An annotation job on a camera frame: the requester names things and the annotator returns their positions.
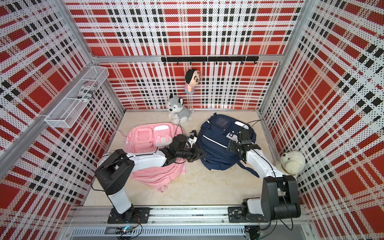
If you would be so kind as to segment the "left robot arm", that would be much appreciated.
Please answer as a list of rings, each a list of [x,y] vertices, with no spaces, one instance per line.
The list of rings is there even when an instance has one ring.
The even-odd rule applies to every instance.
[[[187,136],[179,134],[172,142],[154,153],[128,154],[119,149],[105,157],[95,172],[103,192],[119,215],[128,215],[134,210],[125,191],[129,177],[163,192],[168,184],[185,172],[186,163],[207,156],[207,152],[194,144]]]

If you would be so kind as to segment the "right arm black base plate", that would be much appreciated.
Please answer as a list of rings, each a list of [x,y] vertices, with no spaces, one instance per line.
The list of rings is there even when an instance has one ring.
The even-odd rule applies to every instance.
[[[268,223],[269,220],[260,214],[251,214],[242,207],[228,207],[228,218],[230,223]]]

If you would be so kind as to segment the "navy blue backpack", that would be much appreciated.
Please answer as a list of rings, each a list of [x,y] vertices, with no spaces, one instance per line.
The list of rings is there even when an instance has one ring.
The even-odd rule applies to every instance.
[[[237,150],[233,153],[227,150],[231,141],[236,142],[238,140],[237,133],[244,130],[249,130],[250,140],[254,144],[257,135],[249,124],[226,115],[214,113],[202,124],[196,142],[197,146],[207,154],[201,158],[202,164],[208,170],[220,171],[225,171],[237,164],[258,178],[259,175],[255,170],[245,167],[241,163],[242,158]]]

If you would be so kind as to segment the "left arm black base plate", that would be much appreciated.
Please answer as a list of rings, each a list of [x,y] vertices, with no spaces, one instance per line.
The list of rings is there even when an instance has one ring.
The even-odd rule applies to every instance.
[[[135,208],[131,207],[123,214],[119,214],[115,208],[111,209],[108,224],[128,224],[138,222],[146,224],[149,219],[151,208]]]

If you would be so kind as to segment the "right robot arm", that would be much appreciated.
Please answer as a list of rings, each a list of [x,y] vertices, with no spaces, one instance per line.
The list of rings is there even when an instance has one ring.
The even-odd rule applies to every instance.
[[[238,132],[238,140],[230,141],[227,150],[236,153],[250,164],[263,180],[262,194],[258,198],[244,199],[237,214],[240,222],[267,223],[301,216],[297,182],[293,176],[282,173],[251,140],[247,129]]]

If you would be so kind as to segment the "pink backpack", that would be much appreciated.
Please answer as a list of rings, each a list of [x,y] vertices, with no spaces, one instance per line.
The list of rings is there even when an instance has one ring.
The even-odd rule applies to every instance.
[[[181,127],[172,123],[147,124],[134,127],[126,136],[125,152],[135,166],[130,177],[163,193],[168,184],[186,172],[183,159],[166,165],[161,148],[171,144],[173,137],[182,134]]]

